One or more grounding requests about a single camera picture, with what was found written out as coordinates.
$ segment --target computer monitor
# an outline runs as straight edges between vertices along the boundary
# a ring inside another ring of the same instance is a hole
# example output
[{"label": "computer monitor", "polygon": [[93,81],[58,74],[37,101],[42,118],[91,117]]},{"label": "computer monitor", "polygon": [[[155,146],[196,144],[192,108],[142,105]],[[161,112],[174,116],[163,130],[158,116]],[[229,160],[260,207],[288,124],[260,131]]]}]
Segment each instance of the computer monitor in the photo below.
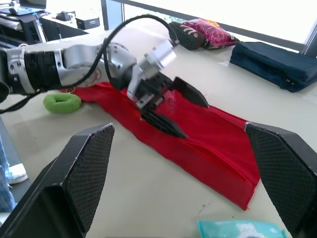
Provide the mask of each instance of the computer monitor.
[{"label": "computer monitor", "polygon": [[20,0],[20,6],[46,9],[46,0]]},{"label": "computer monitor", "polygon": [[104,187],[112,124],[83,130],[32,183],[0,228],[1,238],[84,238]]}]

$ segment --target person's leg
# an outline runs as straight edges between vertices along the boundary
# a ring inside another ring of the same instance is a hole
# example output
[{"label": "person's leg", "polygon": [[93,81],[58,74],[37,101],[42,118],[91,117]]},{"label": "person's leg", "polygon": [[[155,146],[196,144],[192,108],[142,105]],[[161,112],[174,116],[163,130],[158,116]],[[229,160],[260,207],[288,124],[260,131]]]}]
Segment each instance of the person's leg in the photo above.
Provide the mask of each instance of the person's leg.
[{"label": "person's leg", "polygon": [[0,137],[0,212],[11,212],[15,207],[8,182],[12,177]]}]

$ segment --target green sponge ring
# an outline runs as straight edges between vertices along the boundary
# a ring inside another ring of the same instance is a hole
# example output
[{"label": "green sponge ring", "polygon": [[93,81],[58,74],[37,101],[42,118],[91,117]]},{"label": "green sponge ring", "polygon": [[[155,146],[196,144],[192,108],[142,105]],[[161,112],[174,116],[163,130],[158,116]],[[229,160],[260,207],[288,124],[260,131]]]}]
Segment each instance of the green sponge ring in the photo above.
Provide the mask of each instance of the green sponge ring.
[{"label": "green sponge ring", "polygon": [[46,110],[52,113],[71,113],[81,106],[81,99],[69,93],[46,95],[43,101]]}]

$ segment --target wet wipes package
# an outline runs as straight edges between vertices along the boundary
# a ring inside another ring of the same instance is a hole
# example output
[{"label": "wet wipes package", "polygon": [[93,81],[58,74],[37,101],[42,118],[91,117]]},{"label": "wet wipes package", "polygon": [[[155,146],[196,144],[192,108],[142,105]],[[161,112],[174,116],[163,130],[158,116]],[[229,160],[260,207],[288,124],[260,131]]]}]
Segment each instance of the wet wipes package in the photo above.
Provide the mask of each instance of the wet wipes package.
[{"label": "wet wipes package", "polygon": [[201,238],[287,238],[273,223],[231,220],[196,221]]}]

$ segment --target red snack package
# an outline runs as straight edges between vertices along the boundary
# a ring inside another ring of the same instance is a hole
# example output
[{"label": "red snack package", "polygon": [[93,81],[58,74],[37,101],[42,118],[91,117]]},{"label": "red snack package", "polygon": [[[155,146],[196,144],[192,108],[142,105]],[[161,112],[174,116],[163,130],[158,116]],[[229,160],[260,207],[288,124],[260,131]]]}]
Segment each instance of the red snack package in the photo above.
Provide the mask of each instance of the red snack package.
[{"label": "red snack package", "polygon": [[167,92],[156,112],[169,117],[188,135],[176,138],[141,120],[135,103],[109,83],[76,88],[74,94],[83,101],[98,103],[140,141],[247,209],[260,174],[243,130],[245,120],[212,106],[196,106],[177,91]]},{"label": "red snack package", "polygon": [[233,46],[239,40],[222,29],[218,23],[204,19],[194,19],[185,21],[183,25],[189,26],[200,33],[205,35],[205,48],[206,49],[219,49],[227,46]]}]

